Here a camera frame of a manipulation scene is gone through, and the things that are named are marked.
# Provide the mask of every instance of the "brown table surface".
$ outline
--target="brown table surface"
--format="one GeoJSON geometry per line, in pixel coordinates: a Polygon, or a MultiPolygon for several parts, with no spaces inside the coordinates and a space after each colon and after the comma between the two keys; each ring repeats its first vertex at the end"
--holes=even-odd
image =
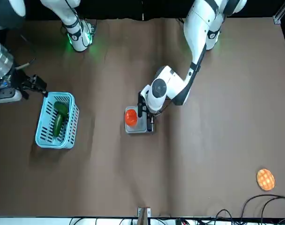
{"type": "MultiPolygon", "coordinates": [[[[59,21],[27,22],[36,48],[25,72],[80,109],[75,146],[41,149],[34,136],[42,97],[0,105],[0,216],[214,216],[264,194],[256,172],[272,171],[285,195],[285,41],[271,18],[227,19],[207,52],[187,103],[157,121],[154,135],[125,134],[123,113],[163,65],[185,77],[191,62],[174,19],[98,21],[94,44],[74,52],[59,21]]],[[[33,52],[11,31],[19,63],[33,52]]],[[[266,199],[247,206],[259,217],[266,199]]],[[[285,217],[285,200],[267,217],[285,217]]]]}

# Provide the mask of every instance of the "green cucumber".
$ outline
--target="green cucumber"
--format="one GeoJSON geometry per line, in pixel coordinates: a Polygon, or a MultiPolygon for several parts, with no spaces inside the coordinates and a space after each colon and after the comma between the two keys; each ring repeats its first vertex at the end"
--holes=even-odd
{"type": "Polygon", "coordinates": [[[58,113],[53,128],[54,137],[59,136],[63,121],[64,121],[64,116],[58,113]]]}
{"type": "Polygon", "coordinates": [[[55,102],[54,108],[58,111],[58,114],[63,115],[64,117],[68,117],[68,108],[62,102],[55,102]]]}
{"type": "Polygon", "coordinates": [[[58,137],[60,134],[63,121],[65,118],[68,117],[68,108],[62,102],[55,102],[54,108],[58,111],[58,114],[54,123],[53,136],[58,137]]]}

